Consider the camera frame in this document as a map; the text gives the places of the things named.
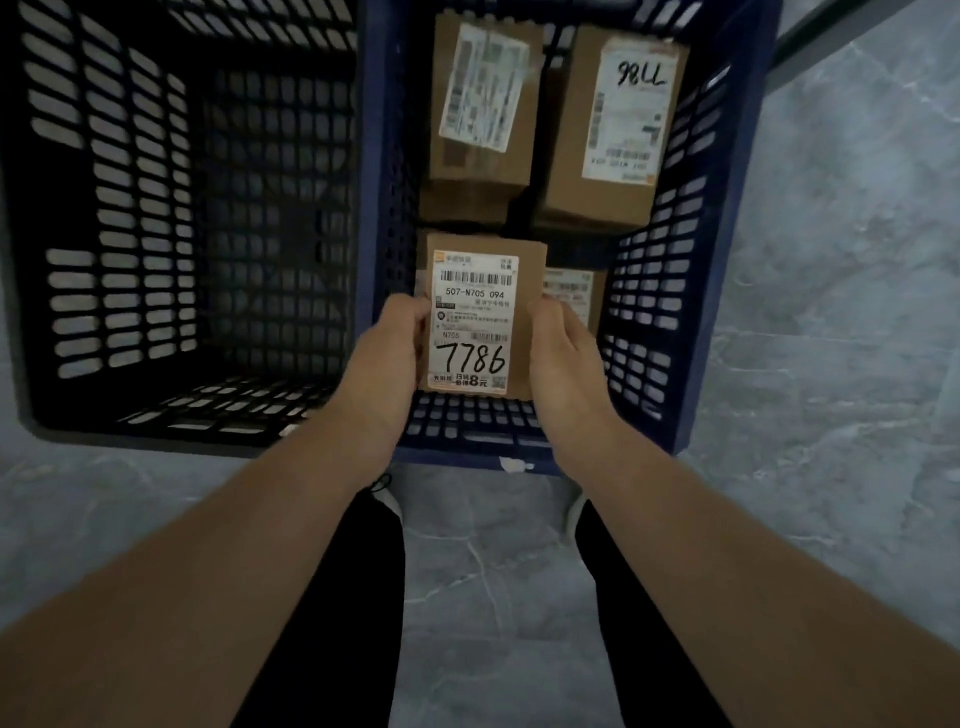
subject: shoe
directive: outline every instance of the shoe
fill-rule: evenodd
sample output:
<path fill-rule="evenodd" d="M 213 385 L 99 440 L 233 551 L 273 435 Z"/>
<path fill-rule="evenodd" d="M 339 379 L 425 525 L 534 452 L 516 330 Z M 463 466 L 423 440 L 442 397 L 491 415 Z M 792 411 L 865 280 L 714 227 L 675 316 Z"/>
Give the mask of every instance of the shoe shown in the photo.
<path fill-rule="evenodd" d="M 394 477 L 389 473 L 382 474 L 371 486 L 370 493 L 373 497 L 393 511 L 396 517 L 400 519 L 400 524 L 402 525 L 403 511 L 400 510 L 400 503 L 394 497 L 394 494 L 387 490 L 393 481 Z"/>
<path fill-rule="evenodd" d="M 580 497 L 573 501 L 570 510 L 566 512 L 564 532 L 566 533 L 566 538 L 568 538 L 572 544 L 577 542 L 577 523 L 580 522 L 580 517 L 584 515 L 585 505 L 587 505 L 587 494 L 581 493 Z"/>

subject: marble floor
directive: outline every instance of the marble floor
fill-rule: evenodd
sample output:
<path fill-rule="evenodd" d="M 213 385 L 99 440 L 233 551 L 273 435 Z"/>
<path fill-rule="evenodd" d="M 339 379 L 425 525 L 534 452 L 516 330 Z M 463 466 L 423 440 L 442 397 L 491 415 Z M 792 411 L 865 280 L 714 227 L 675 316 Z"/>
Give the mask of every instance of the marble floor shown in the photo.
<path fill-rule="evenodd" d="M 788 25 L 810 6 L 788 2 Z M 960 647 L 960 55 L 948 0 L 767 99 L 693 444 L 784 538 Z M 42 443 L 0 336 L 0 628 L 174 518 L 237 460 Z M 397 467 L 392 724 L 616 726 L 571 486 Z"/>

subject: person's left hand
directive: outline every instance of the person's left hand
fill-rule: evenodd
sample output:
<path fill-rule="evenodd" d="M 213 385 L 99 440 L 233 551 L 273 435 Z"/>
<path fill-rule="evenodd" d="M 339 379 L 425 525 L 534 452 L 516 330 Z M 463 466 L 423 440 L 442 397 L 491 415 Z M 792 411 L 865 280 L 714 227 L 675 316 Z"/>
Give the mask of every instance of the person's left hand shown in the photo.
<path fill-rule="evenodd" d="M 359 441 L 349 455 L 366 461 L 370 480 L 390 465 L 407 424 L 417 389 L 417 340 L 429 313 L 426 298 L 394 294 L 387 299 L 376 326 L 357 341 L 340 386 L 322 410 L 324 418 Z"/>

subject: black pants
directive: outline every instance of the black pants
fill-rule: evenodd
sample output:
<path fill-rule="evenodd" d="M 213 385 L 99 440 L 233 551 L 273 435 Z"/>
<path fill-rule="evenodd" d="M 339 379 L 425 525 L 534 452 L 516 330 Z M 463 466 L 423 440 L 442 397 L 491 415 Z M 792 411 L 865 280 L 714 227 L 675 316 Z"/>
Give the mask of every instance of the black pants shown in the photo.
<path fill-rule="evenodd" d="M 730 726 L 590 503 L 576 536 L 597 583 L 600 631 L 627 728 Z M 404 567 L 399 519 L 364 491 L 344 515 L 235 728 L 386 726 L 400 659 Z"/>

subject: plastic crate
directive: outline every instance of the plastic crate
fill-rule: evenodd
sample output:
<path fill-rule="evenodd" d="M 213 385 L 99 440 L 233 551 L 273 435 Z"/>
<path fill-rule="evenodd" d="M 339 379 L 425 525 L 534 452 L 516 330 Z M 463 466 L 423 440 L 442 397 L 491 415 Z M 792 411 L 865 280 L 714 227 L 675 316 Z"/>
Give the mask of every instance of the plastic crate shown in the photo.
<path fill-rule="evenodd" d="M 612 271 L 599 339 L 614 402 L 662 447 L 682 449 L 780 2 L 446 5 L 548 24 L 554 65 L 584 22 L 691 47 L 654 223 L 589 241 Z M 413 288 L 443 6 L 20 0 L 0 10 L 2 252 L 27 427 L 86 444 L 253 455 L 323 403 L 386 297 Z M 587 241 L 575 242 L 551 245 L 553 262 L 576 263 Z M 484 468 L 511 458 L 557 472 L 533 407 L 483 398 L 417 393 L 396 457 Z"/>

